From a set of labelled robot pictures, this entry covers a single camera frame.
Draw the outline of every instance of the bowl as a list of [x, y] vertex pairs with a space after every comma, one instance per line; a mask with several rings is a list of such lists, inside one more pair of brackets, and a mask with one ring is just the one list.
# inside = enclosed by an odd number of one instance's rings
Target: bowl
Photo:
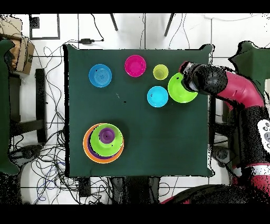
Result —
[[147, 101], [152, 107], [163, 107], [168, 98], [168, 92], [161, 86], [154, 86], [147, 93]]
[[83, 138], [83, 149], [84, 149], [84, 152], [87, 155], [87, 157], [89, 159], [91, 159], [92, 161], [94, 161], [96, 163], [106, 164], [106, 163], [111, 163], [111, 162], [115, 161], [122, 154], [123, 149], [124, 149], [124, 138], [123, 138], [122, 146], [121, 146], [120, 150], [116, 153], [116, 155], [114, 155], [114, 156], [112, 156], [110, 158], [104, 158], [103, 157], [102, 159], [93, 156], [90, 153], [89, 149], [88, 149], [89, 138], [90, 138], [90, 135], [91, 135], [92, 131], [96, 127], [98, 127], [99, 125], [102, 125], [102, 124], [104, 124], [104, 123], [93, 125], [91, 128], [88, 129], [88, 131], [85, 133], [84, 138]]
[[[110, 128], [114, 131], [114, 139], [113, 139], [113, 141], [111, 141], [108, 144], [103, 143], [100, 140], [100, 132], [104, 128]], [[123, 135], [120, 132], [120, 130], [117, 127], [115, 127], [114, 125], [107, 124], [107, 123], [96, 127], [93, 130], [93, 132], [91, 134], [91, 138], [90, 138], [91, 148], [95, 151], [95, 153], [97, 153], [103, 157], [108, 157], [108, 156], [112, 156], [112, 155], [116, 154], [119, 151], [119, 149], [122, 145], [122, 142], [123, 142]]]
[[164, 64], [158, 64], [154, 67], [153, 74], [157, 80], [163, 80], [167, 78], [169, 70]]
[[134, 54], [126, 59], [124, 69], [130, 76], [139, 77], [146, 70], [146, 61], [142, 56]]
[[112, 72], [105, 64], [94, 65], [88, 74], [90, 82], [96, 87], [106, 87], [112, 80]]
[[168, 92], [170, 97], [180, 103], [191, 102], [198, 95], [197, 92], [190, 92], [184, 88], [181, 81], [183, 79], [183, 75], [179, 72], [171, 77], [168, 83]]

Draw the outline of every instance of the magenta bowl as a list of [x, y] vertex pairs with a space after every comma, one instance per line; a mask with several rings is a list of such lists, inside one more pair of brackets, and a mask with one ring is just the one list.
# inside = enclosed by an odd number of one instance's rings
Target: magenta bowl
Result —
[[146, 70], [146, 61], [142, 56], [134, 54], [126, 59], [124, 69], [130, 76], [139, 77]]

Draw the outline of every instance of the green table surface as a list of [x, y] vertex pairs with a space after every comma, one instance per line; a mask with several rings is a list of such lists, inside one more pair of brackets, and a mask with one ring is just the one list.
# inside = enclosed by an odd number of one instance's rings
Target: green table surface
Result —
[[[194, 175], [210, 176], [207, 168], [207, 96], [180, 104], [169, 97], [154, 108], [147, 102], [153, 86], [167, 89], [170, 78], [184, 61], [208, 64], [211, 45], [199, 50], [78, 50], [64, 46], [69, 75], [70, 176]], [[126, 59], [144, 57], [145, 73], [133, 78], [124, 70]], [[112, 81], [97, 88], [89, 81], [89, 70], [102, 63], [112, 71]], [[169, 76], [156, 80], [153, 68], [165, 64]], [[124, 150], [112, 163], [91, 161], [82, 146], [86, 131], [94, 124], [116, 125], [124, 136]]]

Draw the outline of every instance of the light blue bowl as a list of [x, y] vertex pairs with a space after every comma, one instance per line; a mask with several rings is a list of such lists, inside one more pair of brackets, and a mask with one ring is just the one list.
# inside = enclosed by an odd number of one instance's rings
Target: light blue bowl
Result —
[[168, 92], [161, 86], [154, 86], [147, 93], [147, 101], [153, 107], [163, 107], [168, 98]]
[[112, 80], [112, 72], [105, 64], [96, 64], [89, 71], [89, 80], [96, 87], [106, 87]]

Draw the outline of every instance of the purple cup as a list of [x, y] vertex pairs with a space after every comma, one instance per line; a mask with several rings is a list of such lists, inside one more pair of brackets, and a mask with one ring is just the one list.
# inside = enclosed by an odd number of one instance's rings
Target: purple cup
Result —
[[99, 139], [104, 144], [109, 144], [114, 140], [114, 131], [111, 128], [104, 128], [99, 132]]
[[90, 143], [89, 143], [89, 142], [90, 142], [90, 138], [91, 138], [92, 133], [93, 133], [93, 132], [90, 133], [90, 135], [89, 135], [89, 137], [88, 137], [88, 139], [87, 139], [87, 147], [88, 147], [89, 152], [90, 152], [94, 157], [99, 158], [99, 159], [101, 159], [101, 160], [105, 160], [105, 159], [107, 159], [107, 158], [114, 157], [115, 155], [107, 156], [107, 157], [101, 156], [101, 155], [97, 154], [97, 153], [92, 149], [92, 147], [90, 146]]

